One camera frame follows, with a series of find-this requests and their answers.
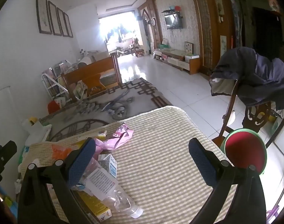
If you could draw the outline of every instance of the framed picture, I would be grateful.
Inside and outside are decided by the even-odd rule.
[[[51,35],[50,16],[47,8],[47,0],[36,0],[36,13],[39,33]]]
[[[62,36],[62,32],[59,25],[58,12],[54,3],[48,1],[48,8],[50,12],[50,23],[52,25],[53,34]]]
[[[220,42],[221,42],[221,57],[227,51],[227,36],[220,35]]]
[[[57,7],[57,12],[58,12],[58,18],[59,18],[59,25],[62,31],[62,35],[64,37],[69,37],[69,33],[68,33],[68,29],[65,23],[65,19],[64,19],[64,14],[63,11]]]
[[[190,42],[184,42],[184,51],[194,54],[194,44]]]
[[[69,37],[70,37],[70,38],[73,38],[74,35],[72,34],[72,30],[71,30],[71,26],[70,26],[70,22],[69,22],[69,17],[68,17],[68,15],[67,15],[66,13],[63,13],[63,14],[64,14],[64,22],[65,22],[65,24],[66,24]]]

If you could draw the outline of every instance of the wall-mounted tv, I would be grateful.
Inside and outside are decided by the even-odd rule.
[[[175,12],[171,15],[166,15],[165,21],[166,21],[167,29],[182,29],[183,28],[180,12]]]

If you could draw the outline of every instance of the wallpaper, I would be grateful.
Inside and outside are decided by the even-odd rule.
[[[195,4],[193,0],[156,0],[156,7],[159,14],[159,20],[162,28],[162,36],[169,40],[171,48],[184,50],[184,42],[194,44],[194,54],[200,54],[199,31]],[[164,10],[169,6],[180,6],[181,16],[183,16],[183,29],[168,29],[165,22]]]

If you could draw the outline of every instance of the patterned rug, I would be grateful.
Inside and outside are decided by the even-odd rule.
[[[42,119],[52,124],[49,141],[59,141],[151,110],[172,105],[143,78],[135,79],[68,105]]]

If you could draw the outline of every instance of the pink plastic bag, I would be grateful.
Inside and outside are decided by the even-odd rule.
[[[95,139],[95,143],[103,150],[114,150],[128,142],[132,138],[133,133],[134,131],[129,129],[126,123],[123,123],[113,134],[114,138],[105,141]]]

